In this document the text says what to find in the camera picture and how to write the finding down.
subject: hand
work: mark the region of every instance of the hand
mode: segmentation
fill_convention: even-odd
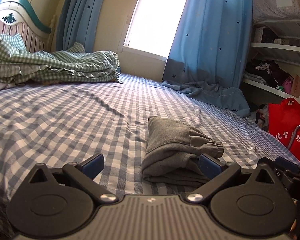
[[[289,236],[293,239],[293,240],[297,240],[297,236],[294,234],[294,230],[296,229],[296,226],[297,226],[297,222],[296,221],[294,221],[294,223],[293,223],[293,225],[292,225],[292,227],[291,227],[291,229],[290,229],[290,233],[289,233]]]

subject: white shelf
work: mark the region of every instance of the white shelf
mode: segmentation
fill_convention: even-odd
[[[272,93],[272,94],[275,94],[275,95],[277,95],[277,96],[279,96],[279,97],[282,97],[282,98],[294,98],[294,99],[297,100],[298,103],[300,104],[300,99],[299,99],[299,98],[295,98],[295,97],[293,97],[292,95],[287,94],[287,93],[285,93],[285,92],[282,92],[282,91],[280,91],[280,90],[277,90],[277,89],[275,89],[275,88],[272,88],[272,87],[263,85],[263,84],[261,84],[261,83],[258,83],[258,82],[255,82],[255,81],[252,81],[252,80],[249,80],[249,79],[246,79],[246,78],[244,78],[242,81],[243,81],[244,83],[247,83],[247,84],[250,84],[250,85],[252,85],[252,86],[261,88],[261,89],[263,89],[263,90],[266,90],[266,91],[268,91],[268,92],[270,92],[270,93]]]
[[[300,66],[300,47],[273,43],[251,43],[251,47],[264,58]]]
[[[281,38],[297,38],[300,40],[300,19],[266,20],[257,22],[255,25],[268,27]]]

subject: green checkered blanket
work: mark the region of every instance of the green checkered blanket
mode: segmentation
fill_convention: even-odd
[[[119,60],[112,51],[85,53],[76,42],[67,51],[30,53],[19,33],[0,34],[0,82],[109,82],[118,81]]]

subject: round joint cover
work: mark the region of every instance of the round joint cover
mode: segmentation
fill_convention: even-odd
[[[93,207],[92,199],[76,188],[58,184],[36,187],[34,184],[28,191],[15,193],[7,215],[22,234],[33,238],[58,238],[87,222]]]
[[[296,208],[280,186],[254,183],[224,189],[212,198],[211,214],[222,226],[240,235],[268,237],[287,232]]]
[[[246,195],[238,199],[238,208],[252,216],[262,216],[269,214],[274,209],[271,199],[261,195]]]

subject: teal headboard trim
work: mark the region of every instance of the teal headboard trim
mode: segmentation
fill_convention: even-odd
[[[35,24],[35,26],[38,27],[39,30],[45,32],[45,33],[51,33],[51,28],[44,25],[37,15],[34,12],[34,9],[32,8],[31,4],[28,2],[28,0],[0,0],[0,4],[4,2],[15,2],[21,5],[27,12],[27,14],[30,16],[32,22]]]

